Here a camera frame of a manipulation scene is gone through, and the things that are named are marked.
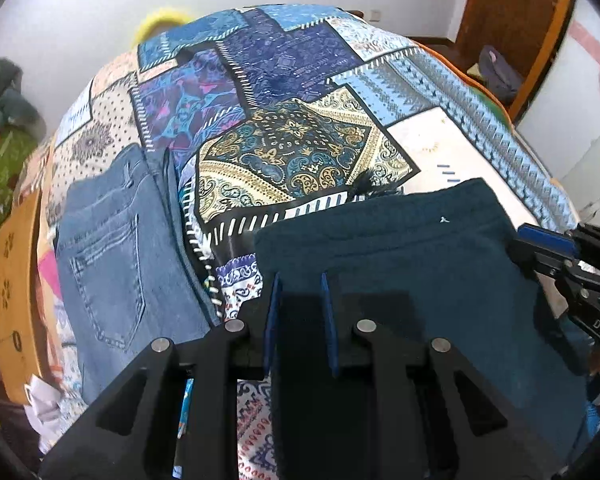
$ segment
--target wooden door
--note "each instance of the wooden door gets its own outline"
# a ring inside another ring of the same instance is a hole
[[[483,46],[493,45],[525,78],[542,47],[558,0],[467,0],[456,47],[478,61]]]

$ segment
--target bedspread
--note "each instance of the bedspread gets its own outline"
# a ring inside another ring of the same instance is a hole
[[[576,225],[564,192],[448,67],[336,7],[216,12],[100,70],[50,139],[46,178],[29,168],[27,181],[44,187],[41,275],[69,185],[133,142],[173,151],[196,272],[225,319],[260,293],[254,232],[364,200],[365,178],[413,192],[481,176],[515,224]],[[61,294],[47,285],[68,427],[84,409],[80,370]],[[277,478],[269,390],[238,384],[241,479]]]

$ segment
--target yellow fuzzy object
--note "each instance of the yellow fuzzy object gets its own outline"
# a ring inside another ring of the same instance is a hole
[[[134,45],[142,43],[164,30],[186,25],[194,20],[187,13],[176,9],[159,9],[149,14],[134,36]]]

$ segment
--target metal screw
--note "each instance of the metal screw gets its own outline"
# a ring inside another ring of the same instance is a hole
[[[241,319],[230,319],[224,324],[227,332],[240,332],[244,328],[244,322]]]
[[[370,319],[361,319],[359,322],[356,323],[356,327],[358,327],[358,330],[360,330],[360,332],[364,333],[373,332],[376,328],[378,328],[376,322],[371,321]]]
[[[169,340],[165,337],[159,337],[158,339],[154,339],[151,341],[151,350],[154,352],[164,352],[167,348],[169,348]]]
[[[431,342],[431,347],[436,352],[445,353],[451,350],[451,343],[443,337],[437,337]]]

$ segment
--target denim back pocket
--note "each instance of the denim back pocket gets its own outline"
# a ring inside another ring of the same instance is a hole
[[[144,313],[138,216],[94,240],[70,264],[96,338],[127,349]]]

